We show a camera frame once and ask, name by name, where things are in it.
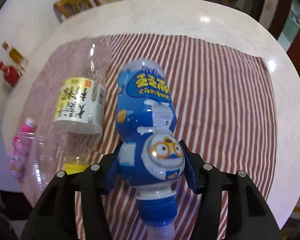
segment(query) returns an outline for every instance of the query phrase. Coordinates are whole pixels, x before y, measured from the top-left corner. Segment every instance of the striped tablecloth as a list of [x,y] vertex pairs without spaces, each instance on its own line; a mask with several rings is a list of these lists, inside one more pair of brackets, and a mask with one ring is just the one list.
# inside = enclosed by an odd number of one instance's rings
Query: striped tablecloth
[[[24,107],[23,120],[30,115],[38,120],[37,132],[66,142],[65,135],[51,123],[58,92],[66,69],[74,67],[71,54],[81,44],[95,38],[84,38],[58,47],[39,74]],[[119,135],[115,131],[117,76],[122,66],[146,58],[159,63],[165,73],[175,106],[178,123],[174,136],[185,140],[189,150],[200,154],[205,162],[221,171],[245,170],[267,198],[274,176],[276,153],[276,112],[271,80],[264,61],[236,49],[187,36],[157,34],[119,34],[101,36],[112,49],[112,63],[106,74],[107,101],[104,135],[95,147],[93,136],[82,139],[92,153],[90,163],[97,163],[113,152]],[[51,148],[61,168],[64,149]],[[32,204],[38,200],[28,172],[21,182]],[[182,177],[173,189],[177,191],[178,215],[176,240],[189,239],[193,229],[200,195],[194,195]],[[146,228],[138,216],[136,191],[121,179],[115,189],[103,197],[106,217],[115,240],[146,240]],[[222,198],[219,238],[225,235],[227,194]],[[84,239],[80,194],[76,195],[78,235]]]

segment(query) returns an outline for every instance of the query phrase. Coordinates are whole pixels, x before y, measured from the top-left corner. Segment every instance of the pink bottle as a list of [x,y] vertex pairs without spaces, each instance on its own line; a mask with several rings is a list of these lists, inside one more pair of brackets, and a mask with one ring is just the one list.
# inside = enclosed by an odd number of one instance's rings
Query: pink bottle
[[13,138],[13,150],[11,153],[9,171],[15,179],[21,176],[23,165],[29,157],[31,141],[35,129],[36,125],[34,124],[34,120],[28,117],[26,121],[20,125],[19,131]]

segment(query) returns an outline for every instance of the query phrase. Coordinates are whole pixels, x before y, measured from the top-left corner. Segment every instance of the metal screw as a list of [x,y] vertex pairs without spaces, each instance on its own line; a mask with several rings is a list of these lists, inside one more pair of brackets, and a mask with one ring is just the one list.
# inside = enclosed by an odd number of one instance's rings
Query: metal screw
[[238,175],[244,178],[245,176],[247,176],[247,173],[245,171],[238,171]]
[[100,165],[99,164],[93,164],[91,165],[90,169],[92,169],[93,171],[97,171],[100,169]]
[[57,172],[57,177],[62,178],[66,173],[64,171],[58,171]]
[[205,163],[203,165],[203,168],[206,170],[206,171],[210,171],[212,170],[212,165],[210,163]]

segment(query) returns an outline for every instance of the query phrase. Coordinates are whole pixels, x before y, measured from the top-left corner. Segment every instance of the blue plastic bottle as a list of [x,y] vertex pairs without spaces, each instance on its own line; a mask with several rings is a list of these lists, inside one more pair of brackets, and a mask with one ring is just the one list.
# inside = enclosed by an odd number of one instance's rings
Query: blue plastic bottle
[[138,190],[148,238],[171,240],[177,215],[171,185],[182,175],[185,160],[172,136],[177,117],[164,72],[150,60],[129,62],[119,73],[118,86],[119,174]]

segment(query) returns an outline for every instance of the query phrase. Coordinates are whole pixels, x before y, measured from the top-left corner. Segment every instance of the table surface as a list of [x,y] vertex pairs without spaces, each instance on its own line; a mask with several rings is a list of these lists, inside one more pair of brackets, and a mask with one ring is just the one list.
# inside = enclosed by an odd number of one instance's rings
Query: table surface
[[27,57],[26,73],[10,95],[4,113],[6,148],[11,147],[31,85],[57,46],[84,36],[119,33],[188,35],[265,59],[278,124],[276,166],[267,203],[282,227],[300,197],[300,78],[263,26],[223,5],[202,0],[129,0],[102,5],[66,20]]

